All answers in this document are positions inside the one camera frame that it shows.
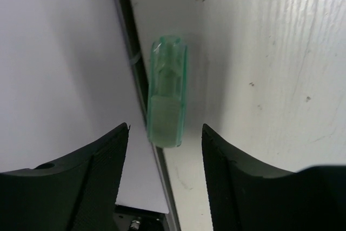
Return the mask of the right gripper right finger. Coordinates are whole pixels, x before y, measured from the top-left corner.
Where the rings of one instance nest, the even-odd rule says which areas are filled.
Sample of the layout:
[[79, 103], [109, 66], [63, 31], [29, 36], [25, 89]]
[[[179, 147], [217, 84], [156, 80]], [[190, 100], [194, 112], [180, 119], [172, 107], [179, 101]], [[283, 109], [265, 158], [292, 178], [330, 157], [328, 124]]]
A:
[[345, 166], [279, 169], [207, 124], [202, 154], [214, 230], [345, 230]]

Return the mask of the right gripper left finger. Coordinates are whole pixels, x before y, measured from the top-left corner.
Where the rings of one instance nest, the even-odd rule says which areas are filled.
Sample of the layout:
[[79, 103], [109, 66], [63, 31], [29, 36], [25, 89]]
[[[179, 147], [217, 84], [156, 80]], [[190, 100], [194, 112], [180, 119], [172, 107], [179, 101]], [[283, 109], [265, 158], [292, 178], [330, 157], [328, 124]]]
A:
[[34, 169], [1, 173], [1, 230], [116, 230], [128, 138], [122, 123]]

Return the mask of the green translucent eraser case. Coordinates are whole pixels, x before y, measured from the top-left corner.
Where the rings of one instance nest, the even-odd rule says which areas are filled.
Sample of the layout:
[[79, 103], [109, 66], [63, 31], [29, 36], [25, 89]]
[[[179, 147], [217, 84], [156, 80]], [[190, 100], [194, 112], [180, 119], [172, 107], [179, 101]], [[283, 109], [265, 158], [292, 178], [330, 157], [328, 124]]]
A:
[[182, 143], [187, 96], [188, 48], [174, 35], [160, 37], [151, 47], [147, 133], [159, 148]]

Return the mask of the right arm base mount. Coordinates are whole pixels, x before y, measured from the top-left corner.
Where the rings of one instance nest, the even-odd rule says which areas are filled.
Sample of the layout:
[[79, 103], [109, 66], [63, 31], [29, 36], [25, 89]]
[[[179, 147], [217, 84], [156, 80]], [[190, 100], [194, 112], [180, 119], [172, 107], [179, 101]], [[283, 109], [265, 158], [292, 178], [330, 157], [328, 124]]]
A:
[[113, 220], [119, 231], [169, 230], [165, 215], [149, 210], [116, 205]]

